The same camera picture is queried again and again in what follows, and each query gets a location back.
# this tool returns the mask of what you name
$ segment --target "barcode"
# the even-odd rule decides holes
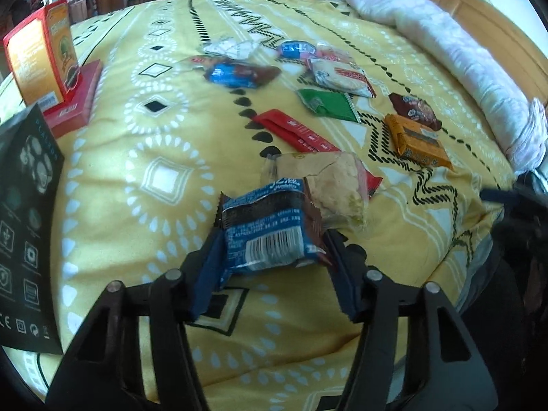
[[[285,266],[304,256],[299,226],[278,230],[246,242],[246,263],[250,270]]]
[[[54,107],[59,103],[57,100],[57,96],[55,95],[55,92],[52,91],[49,94],[46,94],[45,96],[40,97],[36,103],[40,107],[40,110],[42,112],[46,111],[47,109]]]

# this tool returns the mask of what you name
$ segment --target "white blanket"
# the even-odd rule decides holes
[[[429,0],[346,0],[369,21],[396,27],[441,62],[472,95],[516,174],[546,153],[546,116],[451,16]]]

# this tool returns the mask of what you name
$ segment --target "green snack packet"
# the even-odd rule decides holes
[[[346,93],[305,89],[297,90],[297,94],[305,106],[317,116],[361,123]]]

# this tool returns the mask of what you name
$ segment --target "snack package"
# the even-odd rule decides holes
[[[204,77],[210,82],[231,88],[258,88],[271,82],[281,72],[275,66],[225,60],[209,68]]]
[[[289,40],[281,43],[277,51],[279,56],[284,59],[305,60],[314,56],[316,46],[307,41]]]
[[[233,60],[247,60],[258,47],[259,44],[251,40],[238,42],[234,38],[223,38],[206,43],[202,49],[205,53],[217,54]]]
[[[397,153],[425,166],[444,166],[453,170],[443,145],[432,137],[435,133],[427,126],[398,114],[384,117],[392,134]]]
[[[253,117],[253,121],[260,123],[267,130],[291,144],[297,151],[304,153],[340,151],[335,145],[279,109],[271,109],[266,113],[259,114]],[[369,197],[372,197],[383,178],[372,175],[365,168],[364,170],[365,186],[369,190]]]
[[[358,156],[342,151],[270,156],[261,183],[284,177],[306,179],[324,228],[364,228],[369,193],[366,169]]]
[[[439,131],[442,128],[442,123],[436,118],[434,110],[423,99],[413,96],[401,96],[395,92],[388,97],[390,97],[390,101],[399,115],[432,128],[434,131]]]
[[[348,94],[311,89],[297,90],[305,106],[317,116],[361,123]]]
[[[322,217],[303,179],[282,178],[234,199],[221,195],[217,215],[227,247],[221,285],[233,273],[330,264]]]
[[[358,96],[376,97],[365,72],[360,68],[333,60],[310,59],[309,62],[317,84]]]
[[[331,60],[332,62],[356,64],[348,52],[323,43],[318,43],[316,46],[316,57],[318,59]]]
[[[211,54],[202,54],[190,56],[179,62],[183,71],[207,70],[218,63],[227,62],[228,59],[223,56],[214,56]]]

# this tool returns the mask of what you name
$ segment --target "bed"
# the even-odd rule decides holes
[[[232,36],[261,44],[254,61],[282,74],[258,90],[230,90],[183,72],[179,61],[203,42]],[[481,187],[509,188],[513,168],[486,117],[461,83],[393,28],[362,20],[342,0],[160,0],[73,27],[79,61],[105,65],[88,127],[59,140],[65,155],[51,242],[51,284],[64,348],[105,285],[149,282],[200,248],[219,193],[259,186],[264,156],[289,145],[258,130],[255,113],[278,108],[384,181],[368,227],[344,230],[368,263],[395,281],[438,282],[463,303],[489,253],[501,214]],[[378,97],[353,98],[361,124],[314,117],[295,90],[314,87],[300,62],[276,59],[286,39],[349,51]],[[432,105],[439,139],[455,167],[399,159],[383,124],[391,92]],[[15,84],[0,87],[1,118],[22,107]],[[360,334],[343,315],[325,268],[233,277],[215,307],[188,327],[192,355],[213,410],[334,408]],[[141,323],[145,387],[156,398],[146,320]],[[404,355],[405,322],[398,336]],[[6,348],[24,380],[47,392],[60,357]]]

